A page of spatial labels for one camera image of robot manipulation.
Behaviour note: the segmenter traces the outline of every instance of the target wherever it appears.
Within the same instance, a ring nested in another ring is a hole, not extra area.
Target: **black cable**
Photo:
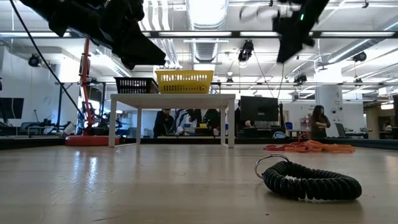
[[[261,175],[265,185],[276,194],[295,200],[305,199],[306,196],[310,200],[354,200],[362,194],[361,185],[352,177],[309,169],[285,159],[287,161],[276,163]]]
[[[279,99],[280,89],[282,88],[282,82],[284,81],[284,72],[285,72],[285,64],[282,65],[282,76],[280,77],[279,92],[277,99]]]
[[[271,93],[271,96],[274,98],[274,95],[272,94],[272,90],[271,90],[271,88],[269,88],[269,85],[268,85],[268,83],[267,83],[266,76],[264,75],[264,72],[262,72],[259,59],[257,58],[257,54],[256,54],[256,52],[255,52],[254,50],[253,50],[253,53],[254,53],[254,56],[256,57],[257,64],[259,65],[259,68],[260,68],[260,71],[261,71],[261,75],[264,77],[264,82],[267,84],[268,90],[269,90],[269,92]]]
[[[74,107],[76,108],[77,112],[79,112],[80,116],[82,116],[83,118],[85,117],[84,114],[79,110],[79,107],[77,107],[77,104],[75,103],[75,101],[72,99],[72,97],[69,95],[67,89],[62,85],[61,81],[59,80],[59,78],[56,76],[56,74],[54,73],[54,71],[50,68],[49,63],[45,60],[43,54],[41,53],[41,51],[39,50],[39,48],[36,45],[35,40],[33,39],[32,35],[29,32],[29,29],[26,27],[24,20],[22,19],[21,15],[19,14],[19,11],[17,9],[17,7],[14,4],[13,0],[10,0],[11,6],[14,9],[15,14],[17,15],[19,21],[21,22],[22,26],[24,27],[25,32],[27,33],[27,35],[29,36],[30,41],[32,42],[33,46],[35,47],[37,53],[40,55],[40,58],[43,60],[45,66],[47,66],[47,68],[50,70],[50,73],[52,74],[52,76],[56,79],[56,81],[60,84],[61,88],[63,89],[63,91],[65,92],[65,94],[68,96],[69,100],[72,102],[72,104],[74,105]]]

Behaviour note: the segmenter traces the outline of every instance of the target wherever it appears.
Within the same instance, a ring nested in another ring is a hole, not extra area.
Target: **red base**
[[[108,146],[107,136],[68,136],[66,146]],[[119,138],[114,139],[114,144],[119,144]]]

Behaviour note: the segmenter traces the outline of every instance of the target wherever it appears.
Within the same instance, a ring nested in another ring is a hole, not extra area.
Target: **woman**
[[[321,105],[316,105],[313,109],[310,118],[311,124],[311,137],[312,138],[325,138],[326,128],[330,127],[329,119],[324,115],[324,108]]]

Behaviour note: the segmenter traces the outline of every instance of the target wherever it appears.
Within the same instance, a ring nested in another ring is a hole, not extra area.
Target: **ceiling pipe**
[[[152,3],[152,25],[154,26],[155,30],[162,30],[160,23],[159,23],[159,3],[157,0],[149,0]],[[167,43],[165,39],[157,40],[159,46],[162,46],[164,52],[166,53],[167,58],[169,59],[169,66],[174,67],[174,57],[171,54],[170,45]]]
[[[223,30],[228,0],[185,0],[191,30]],[[219,43],[193,43],[194,58],[201,63],[214,61]]]
[[[376,28],[376,30],[384,31],[396,31],[398,30],[398,16],[394,16],[392,19],[385,22],[383,25]],[[343,60],[354,57],[355,55],[375,46],[376,44],[384,41],[385,39],[366,39],[354,41],[340,50],[332,53],[328,58],[326,64],[338,63]]]
[[[168,0],[162,0],[162,25],[164,30],[170,30],[169,26],[169,4]],[[173,39],[167,39],[166,44],[170,50],[172,60],[175,68],[180,68],[180,62],[178,61],[177,51],[174,46]]]

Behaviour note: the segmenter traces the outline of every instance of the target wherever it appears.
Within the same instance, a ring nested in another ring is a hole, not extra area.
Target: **wooden floor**
[[[182,145],[0,151],[0,223],[398,222],[398,151],[286,154],[358,179],[363,194],[353,202],[298,202],[270,193],[253,171],[266,154],[262,146]]]

